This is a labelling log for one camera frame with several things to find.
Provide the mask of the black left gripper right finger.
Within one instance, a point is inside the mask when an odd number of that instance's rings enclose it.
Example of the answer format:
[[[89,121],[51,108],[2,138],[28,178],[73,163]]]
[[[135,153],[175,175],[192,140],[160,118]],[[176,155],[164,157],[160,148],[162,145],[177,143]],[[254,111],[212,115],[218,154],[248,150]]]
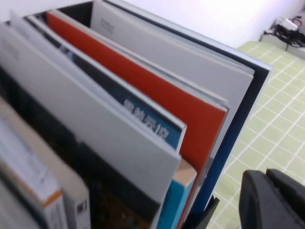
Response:
[[[305,228],[305,187],[285,173],[277,169],[267,169],[266,175],[279,191],[282,205],[286,208],[286,216],[294,221],[289,229]]]

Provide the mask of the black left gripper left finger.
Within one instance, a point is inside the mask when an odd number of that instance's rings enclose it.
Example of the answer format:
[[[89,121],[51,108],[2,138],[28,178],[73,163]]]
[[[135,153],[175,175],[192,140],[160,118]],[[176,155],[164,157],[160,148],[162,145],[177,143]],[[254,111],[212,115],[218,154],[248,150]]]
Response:
[[[283,229],[286,227],[285,200],[262,172],[243,173],[239,214],[243,229]]]

